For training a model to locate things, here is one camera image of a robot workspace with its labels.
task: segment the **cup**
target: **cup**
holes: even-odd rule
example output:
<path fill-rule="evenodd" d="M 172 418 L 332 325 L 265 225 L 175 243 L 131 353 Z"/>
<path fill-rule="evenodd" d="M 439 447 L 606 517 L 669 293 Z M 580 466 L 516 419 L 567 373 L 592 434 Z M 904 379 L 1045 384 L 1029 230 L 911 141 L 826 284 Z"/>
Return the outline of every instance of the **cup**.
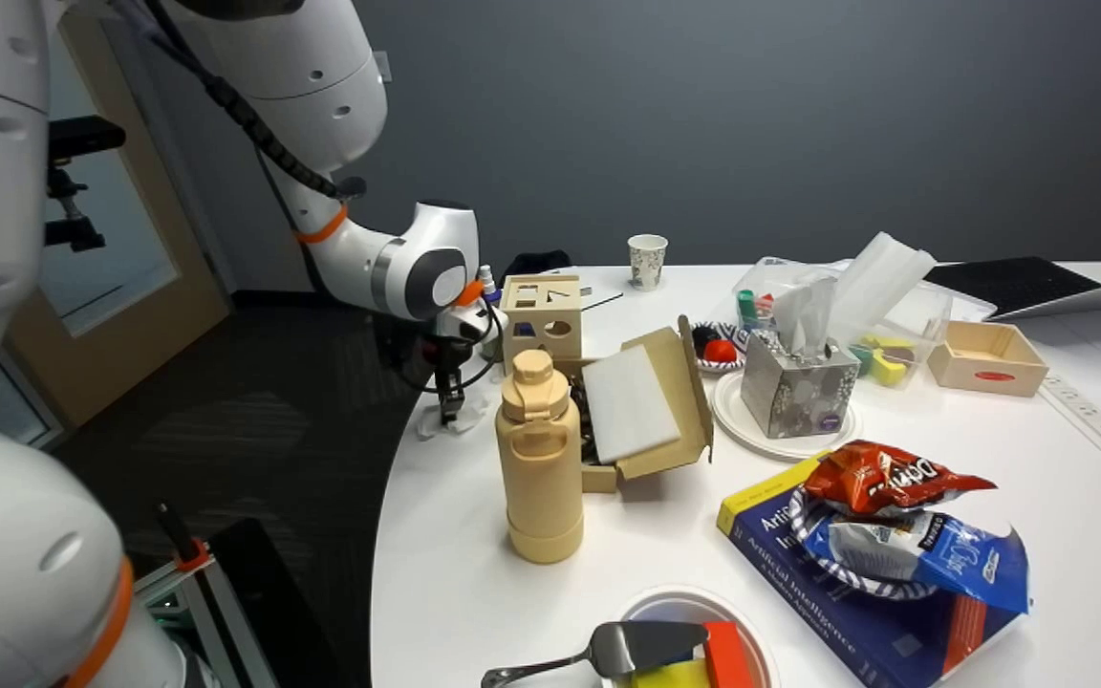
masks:
<path fill-rule="evenodd" d="M 669 237 L 662 237 L 662 233 L 631 233 L 626 237 L 631 286 L 657 286 L 662 284 L 664 247 L 669 247 Z"/>

